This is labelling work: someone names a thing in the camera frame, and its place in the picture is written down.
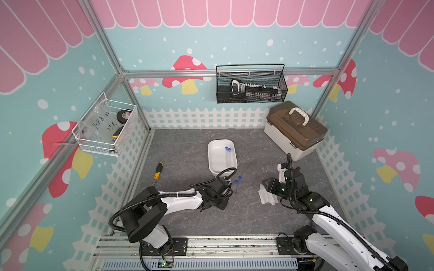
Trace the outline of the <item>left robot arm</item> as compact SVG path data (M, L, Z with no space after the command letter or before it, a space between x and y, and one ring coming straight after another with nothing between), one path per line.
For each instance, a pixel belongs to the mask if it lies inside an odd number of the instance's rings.
M125 233L131 243L151 245L161 254L167 254L173 239L160 224L164 216L185 210L202 212L211 207L224 210L233 194L231 177L236 172L235 167L229 167L212 180L193 184L181 192L161 192L149 186L115 212L108 226Z

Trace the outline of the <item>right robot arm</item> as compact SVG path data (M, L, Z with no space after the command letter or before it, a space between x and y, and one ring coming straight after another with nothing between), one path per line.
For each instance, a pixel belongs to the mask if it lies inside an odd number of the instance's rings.
M350 226L319 193L309 190L299 167L292 164L291 154L280 165L279 178L268 178L262 184L272 195L288 201L287 208L305 215L313 225L295 231L292 249L298 254L313 253L338 271L406 271L400 257L390 257L376 248ZM337 246L322 237L314 228L326 231Z

